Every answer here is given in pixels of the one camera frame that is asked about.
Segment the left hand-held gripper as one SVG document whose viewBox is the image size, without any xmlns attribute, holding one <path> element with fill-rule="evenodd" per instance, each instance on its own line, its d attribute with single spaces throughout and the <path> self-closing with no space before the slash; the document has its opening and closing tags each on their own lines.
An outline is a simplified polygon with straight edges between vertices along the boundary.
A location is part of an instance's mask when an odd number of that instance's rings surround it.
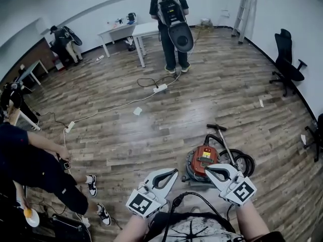
<svg viewBox="0 0 323 242">
<path fill-rule="evenodd" d="M 133 214 L 148 219 L 167 204 L 165 197 L 172 189 L 177 177 L 176 168 L 163 168 L 151 172 L 144 182 L 133 190 L 126 207 Z"/>
</svg>

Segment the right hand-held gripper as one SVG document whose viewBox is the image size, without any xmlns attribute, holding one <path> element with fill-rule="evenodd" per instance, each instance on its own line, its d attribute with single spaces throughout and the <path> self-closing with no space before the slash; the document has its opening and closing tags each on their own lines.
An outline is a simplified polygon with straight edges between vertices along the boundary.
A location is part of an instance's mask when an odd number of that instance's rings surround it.
<svg viewBox="0 0 323 242">
<path fill-rule="evenodd" d="M 236 206 L 243 206 L 250 200 L 257 188 L 230 164 L 213 164 L 205 167 L 205 173 L 214 186 L 221 191 L 219 197 Z"/>
</svg>

